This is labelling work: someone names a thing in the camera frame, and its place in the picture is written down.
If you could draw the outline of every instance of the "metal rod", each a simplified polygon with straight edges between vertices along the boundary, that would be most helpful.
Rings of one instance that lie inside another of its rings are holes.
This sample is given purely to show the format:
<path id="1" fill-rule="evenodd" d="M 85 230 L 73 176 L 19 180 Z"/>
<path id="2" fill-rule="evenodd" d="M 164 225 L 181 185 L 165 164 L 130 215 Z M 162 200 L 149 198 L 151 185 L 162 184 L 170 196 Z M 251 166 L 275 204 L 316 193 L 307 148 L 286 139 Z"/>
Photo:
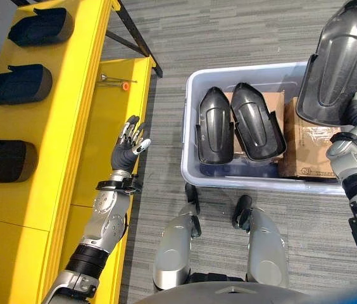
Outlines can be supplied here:
<path id="1" fill-rule="evenodd" d="M 154 62 L 156 63 L 156 66 L 154 67 L 154 71 L 156 72 L 157 76 L 160 78 L 163 77 L 163 70 L 159 66 L 159 63 L 156 61 L 156 58 L 153 56 L 151 50 L 147 46 L 145 40 L 143 39 L 141 33 L 137 29 L 134 21 L 131 19 L 131 17 L 128 14 L 128 11 L 125 9 L 124 5 L 122 4 L 121 0 L 119 0 L 121 9 L 117 11 L 116 13 L 118 16 L 121 18 L 122 23 L 126 26 L 127 30 L 131 34 L 132 38 L 134 38 L 135 42 L 137 43 L 139 49 L 141 50 L 140 53 L 142 53 L 144 56 L 152 56 Z"/>
<path id="2" fill-rule="evenodd" d="M 133 49 L 135 52 L 137 52 L 137 53 L 142 54 L 142 55 L 145 56 L 145 54 L 142 53 L 141 49 L 139 49 L 138 46 L 136 46 L 136 45 L 133 44 L 132 42 L 130 42 L 130 41 L 128 41 L 128 40 L 126 40 L 126 39 L 124 39 L 124 38 L 122 38 L 122 37 L 120 37 L 120 36 L 114 34 L 113 32 L 110 32 L 109 30 L 107 30 L 107 31 L 105 32 L 105 36 L 107 36 L 107 37 L 109 37 L 109 38 L 111 38 L 111 39 L 113 39 L 113 40 L 119 42 L 120 44 L 123 44 L 124 46 L 127 46 L 127 47 L 130 48 L 130 49 Z"/>
<path id="3" fill-rule="evenodd" d="M 17 6 L 29 5 L 30 3 L 27 0 L 11 0 Z"/>

